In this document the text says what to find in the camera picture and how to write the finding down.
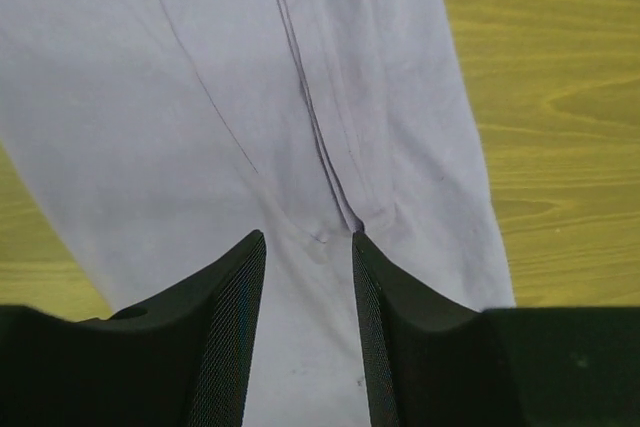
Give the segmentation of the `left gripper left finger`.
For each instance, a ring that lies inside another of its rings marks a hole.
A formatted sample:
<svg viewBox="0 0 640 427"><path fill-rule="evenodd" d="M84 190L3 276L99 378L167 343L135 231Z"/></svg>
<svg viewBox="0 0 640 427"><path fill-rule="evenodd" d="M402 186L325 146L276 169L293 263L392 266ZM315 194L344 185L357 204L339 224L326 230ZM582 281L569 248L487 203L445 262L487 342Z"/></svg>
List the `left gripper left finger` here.
<svg viewBox="0 0 640 427"><path fill-rule="evenodd" d="M249 233L220 259L107 319L1 309L5 426L239 426L265 275Z"/></svg>

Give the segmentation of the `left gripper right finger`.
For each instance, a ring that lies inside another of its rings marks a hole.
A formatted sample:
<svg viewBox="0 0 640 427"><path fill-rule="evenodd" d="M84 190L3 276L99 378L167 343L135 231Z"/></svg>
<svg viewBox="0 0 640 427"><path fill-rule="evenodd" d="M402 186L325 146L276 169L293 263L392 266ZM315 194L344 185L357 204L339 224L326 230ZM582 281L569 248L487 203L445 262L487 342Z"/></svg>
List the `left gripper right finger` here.
<svg viewBox="0 0 640 427"><path fill-rule="evenodd" d="M364 234L353 277L375 426L635 426L635 307L468 309Z"/></svg>

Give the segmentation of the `purple t shirt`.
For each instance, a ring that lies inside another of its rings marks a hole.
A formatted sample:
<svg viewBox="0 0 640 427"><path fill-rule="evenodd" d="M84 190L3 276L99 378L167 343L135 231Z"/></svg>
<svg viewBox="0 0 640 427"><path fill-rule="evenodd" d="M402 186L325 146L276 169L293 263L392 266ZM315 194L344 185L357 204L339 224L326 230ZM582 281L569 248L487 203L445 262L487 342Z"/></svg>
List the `purple t shirt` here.
<svg viewBox="0 0 640 427"><path fill-rule="evenodd" d="M1 0L1 141L114 309L264 233L248 426L369 424L355 232L514 304L443 0Z"/></svg>

